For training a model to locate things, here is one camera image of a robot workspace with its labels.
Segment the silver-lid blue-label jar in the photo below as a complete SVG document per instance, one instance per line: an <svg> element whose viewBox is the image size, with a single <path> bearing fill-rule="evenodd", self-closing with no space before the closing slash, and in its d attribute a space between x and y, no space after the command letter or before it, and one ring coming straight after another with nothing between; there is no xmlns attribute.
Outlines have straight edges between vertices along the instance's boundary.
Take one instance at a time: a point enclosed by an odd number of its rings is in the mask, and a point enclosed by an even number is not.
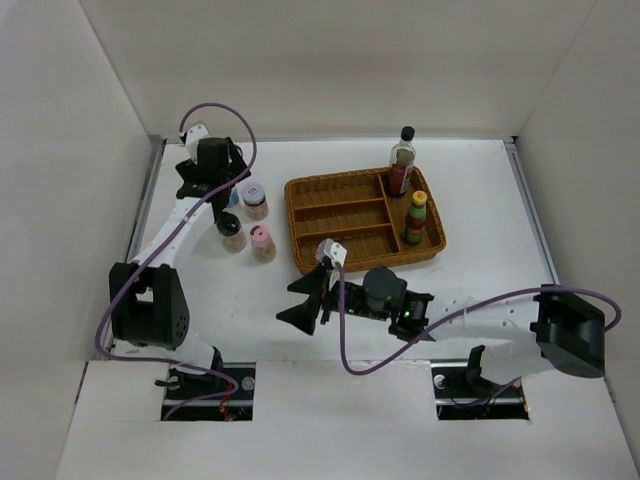
<svg viewBox="0 0 640 480"><path fill-rule="evenodd" d="M234 186L231 190L230 190L230 195L229 195L229 202L227 204L228 208L233 208L236 205L238 205L240 202L240 195L238 192L238 189L236 186Z"/></svg>

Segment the pink-cap spice shaker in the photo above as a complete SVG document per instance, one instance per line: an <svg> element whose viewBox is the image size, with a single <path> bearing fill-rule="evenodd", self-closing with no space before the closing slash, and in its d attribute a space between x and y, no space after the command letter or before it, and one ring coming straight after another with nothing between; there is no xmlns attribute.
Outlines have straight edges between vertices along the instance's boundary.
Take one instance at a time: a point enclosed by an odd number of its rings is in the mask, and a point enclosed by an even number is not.
<svg viewBox="0 0 640 480"><path fill-rule="evenodd" d="M256 225L250 230L252 254L260 263L270 263L277 254L270 231L264 225Z"/></svg>

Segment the black-cap spice shaker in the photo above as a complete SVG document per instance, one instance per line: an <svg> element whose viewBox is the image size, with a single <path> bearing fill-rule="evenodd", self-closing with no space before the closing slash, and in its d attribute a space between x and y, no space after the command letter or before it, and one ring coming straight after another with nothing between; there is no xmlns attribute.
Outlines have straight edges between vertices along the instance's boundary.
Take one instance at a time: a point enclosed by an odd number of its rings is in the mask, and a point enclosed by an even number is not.
<svg viewBox="0 0 640 480"><path fill-rule="evenodd" d="M239 253L246 247L246 237L240 219L233 213L219 213L216 228L221 235L222 245L229 253Z"/></svg>

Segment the green-label yellow-cap sauce bottle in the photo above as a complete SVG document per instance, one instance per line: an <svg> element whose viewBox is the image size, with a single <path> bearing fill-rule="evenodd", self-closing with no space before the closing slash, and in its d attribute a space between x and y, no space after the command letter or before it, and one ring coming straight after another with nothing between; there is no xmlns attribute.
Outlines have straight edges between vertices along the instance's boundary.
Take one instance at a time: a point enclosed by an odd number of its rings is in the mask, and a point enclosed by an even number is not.
<svg viewBox="0 0 640 480"><path fill-rule="evenodd" d="M412 194L412 202L405 217L404 240L410 245L419 244L425 233L428 195L421 190Z"/></svg>

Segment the tall red-label sauce bottle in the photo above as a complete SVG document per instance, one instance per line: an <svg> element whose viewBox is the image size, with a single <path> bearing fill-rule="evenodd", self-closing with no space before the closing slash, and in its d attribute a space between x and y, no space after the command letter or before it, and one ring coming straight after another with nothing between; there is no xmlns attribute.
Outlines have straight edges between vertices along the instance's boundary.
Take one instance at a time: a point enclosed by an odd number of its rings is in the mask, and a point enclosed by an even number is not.
<svg viewBox="0 0 640 480"><path fill-rule="evenodd" d="M416 150L413 146L414 136L415 129L412 126L403 127L400 140L391 149L387 192L392 197L401 197L408 189L416 159Z"/></svg>

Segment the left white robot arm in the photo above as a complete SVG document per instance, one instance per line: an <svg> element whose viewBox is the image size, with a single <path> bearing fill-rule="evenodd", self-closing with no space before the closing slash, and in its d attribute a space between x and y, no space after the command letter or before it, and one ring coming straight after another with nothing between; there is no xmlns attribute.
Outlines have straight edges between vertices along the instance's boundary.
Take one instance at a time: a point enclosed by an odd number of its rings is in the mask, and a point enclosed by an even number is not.
<svg viewBox="0 0 640 480"><path fill-rule="evenodd" d="M109 272L115 339L138 349L136 356L159 356L191 371L190 386L206 399L224 387L219 351L190 331L190 312L178 267L201 237L215 227L223 247L246 246L238 217L226 210L236 176L246 177L242 151L229 137L191 142L190 158L176 171L183 181L169 218L156 237L129 263Z"/></svg>

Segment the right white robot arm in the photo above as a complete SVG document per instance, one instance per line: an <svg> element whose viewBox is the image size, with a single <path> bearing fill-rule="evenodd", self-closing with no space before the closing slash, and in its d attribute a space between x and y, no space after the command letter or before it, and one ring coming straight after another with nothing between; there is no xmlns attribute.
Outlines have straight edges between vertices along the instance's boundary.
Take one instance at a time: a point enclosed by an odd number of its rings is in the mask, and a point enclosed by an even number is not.
<svg viewBox="0 0 640 480"><path fill-rule="evenodd" d="M307 298L277 313L277 319L312 335L318 323L337 312L386 321L389 334L407 344L477 339L463 380L479 396L552 369L578 378L605 374L606 319L587 302L585 291L542 285L473 303L414 292L386 267L368 271L361 284L340 274L320 264L289 284L288 291Z"/></svg>

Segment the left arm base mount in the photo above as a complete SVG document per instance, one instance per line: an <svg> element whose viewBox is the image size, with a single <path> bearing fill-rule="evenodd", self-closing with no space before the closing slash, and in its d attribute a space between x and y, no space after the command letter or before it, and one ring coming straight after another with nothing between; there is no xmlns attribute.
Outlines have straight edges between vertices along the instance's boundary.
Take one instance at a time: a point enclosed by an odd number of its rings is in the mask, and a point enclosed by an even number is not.
<svg viewBox="0 0 640 480"><path fill-rule="evenodd" d="M164 380L155 385L163 390L162 421L251 421L256 392L255 363L225 363L224 373L238 389L224 379L197 375L170 368Z"/></svg>

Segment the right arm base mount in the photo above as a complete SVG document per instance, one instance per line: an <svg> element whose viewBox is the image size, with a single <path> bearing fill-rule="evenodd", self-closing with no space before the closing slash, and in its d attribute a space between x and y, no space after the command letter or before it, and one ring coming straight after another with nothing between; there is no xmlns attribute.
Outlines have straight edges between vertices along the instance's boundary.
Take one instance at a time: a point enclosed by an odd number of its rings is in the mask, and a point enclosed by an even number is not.
<svg viewBox="0 0 640 480"><path fill-rule="evenodd" d="M480 376L484 345L471 350L466 363L431 365L436 415L441 421L528 420L520 380L500 385Z"/></svg>

